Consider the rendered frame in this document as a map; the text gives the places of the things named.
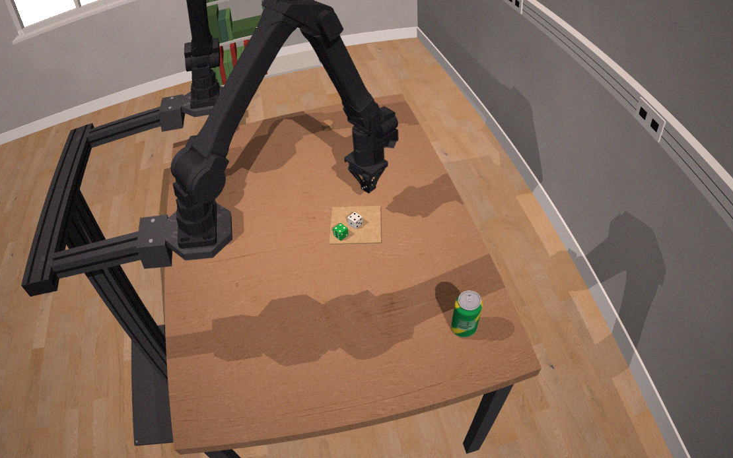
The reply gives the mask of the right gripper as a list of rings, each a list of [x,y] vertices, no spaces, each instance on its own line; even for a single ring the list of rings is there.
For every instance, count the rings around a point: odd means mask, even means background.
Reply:
[[[353,145],[353,148],[355,148],[355,145]],[[368,150],[359,150],[355,148],[355,151],[344,157],[345,163],[349,163],[349,171],[357,179],[359,184],[361,184],[362,178],[360,176],[362,176],[370,191],[376,188],[378,178],[383,174],[384,169],[388,167],[387,160],[382,160],[380,163],[374,165],[374,149],[376,149],[376,146]],[[371,186],[371,179],[373,176],[374,181]]]

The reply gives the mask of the black die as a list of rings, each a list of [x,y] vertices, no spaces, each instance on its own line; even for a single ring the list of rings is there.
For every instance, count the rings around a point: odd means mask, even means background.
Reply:
[[[373,185],[373,181],[374,181],[374,179],[371,180],[371,185]],[[362,190],[365,190],[367,193],[370,193],[371,192],[368,189],[367,185],[365,184],[365,181],[364,180],[361,181],[361,187],[362,187]]]

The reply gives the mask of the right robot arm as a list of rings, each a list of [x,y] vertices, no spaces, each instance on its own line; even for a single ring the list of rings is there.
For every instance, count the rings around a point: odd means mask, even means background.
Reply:
[[[396,113],[386,106],[379,108],[368,93],[341,39],[344,28],[331,6],[314,0],[264,0],[262,6],[265,9],[260,22],[205,125],[197,135],[189,137],[171,163],[177,198],[177,242],[181,249],[217,243],[215,199],[226,182],[224,171],[229,163],[226,156],[231,139],[266,71],[297,28],[309,40],[341,96],[347,121],[355,125],[355,148],[368,150],[376,146],[376,165],[384,160],[384,147],[394,149],[398,141]]]

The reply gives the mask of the green die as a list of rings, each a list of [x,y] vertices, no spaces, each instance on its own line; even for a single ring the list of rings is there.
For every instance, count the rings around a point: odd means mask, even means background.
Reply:
[[[348,228],[342,223],[333,228],[333,236],[336,236],[339,240],[346,238],[348,235]]]

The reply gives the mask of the white die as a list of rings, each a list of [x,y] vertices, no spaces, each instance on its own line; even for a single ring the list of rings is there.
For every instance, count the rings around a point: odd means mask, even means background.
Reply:
[[[357,214],[356,211],[350,216],[347,217],[348,225],[351,225],[355,230],[357,227],[363,224],[363,217],[360,214]]]

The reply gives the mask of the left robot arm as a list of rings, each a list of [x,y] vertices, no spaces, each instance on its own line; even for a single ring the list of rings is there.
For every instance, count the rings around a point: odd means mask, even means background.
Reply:
[[[209,31],[206,0],[186,0],[192,42],[184,44],[186,71],[192,72],[190,108],[213,106],[218,99],[219,82],[215,67],[220,67],[219,38]]]

